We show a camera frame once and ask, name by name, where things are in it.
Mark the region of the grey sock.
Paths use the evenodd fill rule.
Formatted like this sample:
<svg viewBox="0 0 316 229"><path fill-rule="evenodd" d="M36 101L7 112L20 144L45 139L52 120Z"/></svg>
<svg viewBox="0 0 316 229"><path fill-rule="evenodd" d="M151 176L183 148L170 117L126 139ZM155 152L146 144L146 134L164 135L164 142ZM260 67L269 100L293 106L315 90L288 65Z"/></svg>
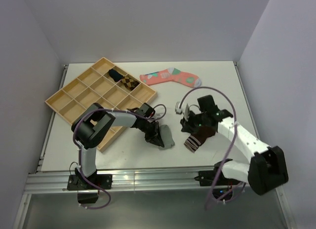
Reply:
<svg viewBox="0 0 316 229"><path fill-rule="evenodd" d="M160 136L163 141L164 146L159 147L160 150L167 150L175 146L175 142L172 138L172 133L168 125L161 125L159 127Z"/></svg>

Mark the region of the brown striped sock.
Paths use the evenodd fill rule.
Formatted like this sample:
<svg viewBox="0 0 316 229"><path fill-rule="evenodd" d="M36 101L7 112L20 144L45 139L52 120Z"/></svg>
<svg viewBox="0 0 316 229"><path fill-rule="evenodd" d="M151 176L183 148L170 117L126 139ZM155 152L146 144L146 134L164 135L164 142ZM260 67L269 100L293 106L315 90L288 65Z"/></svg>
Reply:
<svg viewBox="0 0 316 229"><path fill-rule="evenodd" d="M191 134L185 140L184 146L192 153L195 153L196 150L202 146L208 138L214 136L215 134L216 131L214 128L202 126L197 133Z"/></svg>

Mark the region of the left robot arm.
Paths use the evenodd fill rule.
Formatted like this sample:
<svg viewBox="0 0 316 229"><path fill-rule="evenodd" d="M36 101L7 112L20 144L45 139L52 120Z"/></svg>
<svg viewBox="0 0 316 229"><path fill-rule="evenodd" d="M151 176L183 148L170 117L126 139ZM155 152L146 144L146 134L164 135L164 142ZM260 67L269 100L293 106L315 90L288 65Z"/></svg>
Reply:
<svg viewBox="0 0 316 229"><path fill-rule="evenodd" d="M136 128L145 134L146 142L164 148L159 122L153 118L155 112L147 103L127 110L105 109L93 103L71 127L73 142L79 151L79 164L75 169L78 183L84 189L96 186L96 150L112 127Z"/></svg>

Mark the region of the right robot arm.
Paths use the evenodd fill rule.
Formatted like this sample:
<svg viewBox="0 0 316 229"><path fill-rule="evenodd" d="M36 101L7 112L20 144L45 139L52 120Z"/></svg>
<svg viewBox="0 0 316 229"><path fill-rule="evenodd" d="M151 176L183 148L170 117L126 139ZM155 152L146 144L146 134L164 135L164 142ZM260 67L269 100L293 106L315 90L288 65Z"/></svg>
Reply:
<svg viewBox="0 0 316 229"><path fill-rule="evenodd" d="M183 116L180 120L181 131L190 134L186 146L194 150L198 146L195 135L204 134L209 128L212 134L219 133L226 137L230 145L236 146L248 161L240 163L226 157L214 165L207 177L199 179L212 186L227 185L233 181L246 183L257 195L264 195L288 182L285 156L280 147L271 147L252 135L228 110L220 110L211 95L198 98L198 105L199 114L191 111L189 106L182 107L180 103L175 107L175 112Z"/></svg>

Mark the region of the pink patterned sock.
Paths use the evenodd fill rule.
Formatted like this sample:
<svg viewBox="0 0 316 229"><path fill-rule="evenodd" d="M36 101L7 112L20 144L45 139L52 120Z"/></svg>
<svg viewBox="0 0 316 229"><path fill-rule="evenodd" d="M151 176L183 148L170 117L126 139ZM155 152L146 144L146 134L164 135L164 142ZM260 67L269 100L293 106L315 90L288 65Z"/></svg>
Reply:
<svg viewBox="0 0 316 229"><path fill-rule="evenodd" d="M156 85L166 82L176 82L190 88L196 88L202 85L201 79L197 75L183 72L173 67L159 72L140 75L140 80L147 85Z"/></svg>

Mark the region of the brown argyle rolled sock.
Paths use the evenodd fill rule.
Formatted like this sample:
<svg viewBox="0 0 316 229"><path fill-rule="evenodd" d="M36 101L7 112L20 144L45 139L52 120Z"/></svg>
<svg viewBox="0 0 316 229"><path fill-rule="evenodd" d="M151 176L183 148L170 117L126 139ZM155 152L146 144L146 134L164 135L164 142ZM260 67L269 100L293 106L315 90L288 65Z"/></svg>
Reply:
<svg viewBox="0 0 316 229"><path fill-rule="evenodd" d="M130 78L129 76L124 76L120 81L124 87L130 91L134 90L139 85L139 81Z"/></svg>

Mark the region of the dark blue rolled sock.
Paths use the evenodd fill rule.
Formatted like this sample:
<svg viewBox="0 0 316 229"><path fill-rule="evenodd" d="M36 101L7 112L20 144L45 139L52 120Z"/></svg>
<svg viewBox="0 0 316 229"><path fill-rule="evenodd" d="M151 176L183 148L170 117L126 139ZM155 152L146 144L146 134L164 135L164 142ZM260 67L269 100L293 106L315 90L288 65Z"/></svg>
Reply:
<svg viewBox="0 0 316 229"><path fill-rule="evenodd" d="M109 76L114 80L114 82L119 82L121 79L124 78L123 75L121 75L119 72L117 72L114 69L110 69L108 71Z"/></svg>

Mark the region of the wooden compartment tray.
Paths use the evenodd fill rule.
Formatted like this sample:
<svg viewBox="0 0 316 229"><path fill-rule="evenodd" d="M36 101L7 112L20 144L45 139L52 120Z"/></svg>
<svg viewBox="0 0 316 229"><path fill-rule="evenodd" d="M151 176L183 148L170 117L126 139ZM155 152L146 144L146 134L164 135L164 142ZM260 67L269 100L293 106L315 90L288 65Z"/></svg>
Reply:
<svg viewBox="0 0 316 229"><path fill-rule="evenodd" d="M109 70L139 80L103 57L49 97L46 104L71 125L93 103L106 109L126 110L150 104L157 97L157 92L141 81L133 90L121 81L115 82Z"/></svg>

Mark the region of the aluminium frame rail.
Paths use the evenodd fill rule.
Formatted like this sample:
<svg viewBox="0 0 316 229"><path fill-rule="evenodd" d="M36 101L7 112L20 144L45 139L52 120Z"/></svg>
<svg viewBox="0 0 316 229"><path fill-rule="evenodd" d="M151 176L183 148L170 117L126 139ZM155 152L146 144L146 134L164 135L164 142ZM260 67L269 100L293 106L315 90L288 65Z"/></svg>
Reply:
<svg viewBox="0 0 316 229"><path fill-rule="evenodd" d="M111 174L112 186L108 192L193 190L199 183L194 180L199 171L212 167L178 167L140 170L99 170L98 174ZM24 194L69 193L69 172L38 172L27 177Z"/></svg>

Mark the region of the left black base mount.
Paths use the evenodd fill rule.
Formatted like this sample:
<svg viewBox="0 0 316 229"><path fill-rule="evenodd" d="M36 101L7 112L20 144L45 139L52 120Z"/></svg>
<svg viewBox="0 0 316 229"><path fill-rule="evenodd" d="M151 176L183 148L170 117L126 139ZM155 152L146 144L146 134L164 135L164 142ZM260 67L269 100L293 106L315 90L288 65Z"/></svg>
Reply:
<svg viewBox="0 0 316 229"><path fill-rule="evenodd" d="M93 173L87 179L104 190L109 190L112 187L112 174ZM101 190L89 184L83 179L81 173L76 171L75 174L69 176L67 191L76 191L80 204L94 204L97 202Z"/></svg>

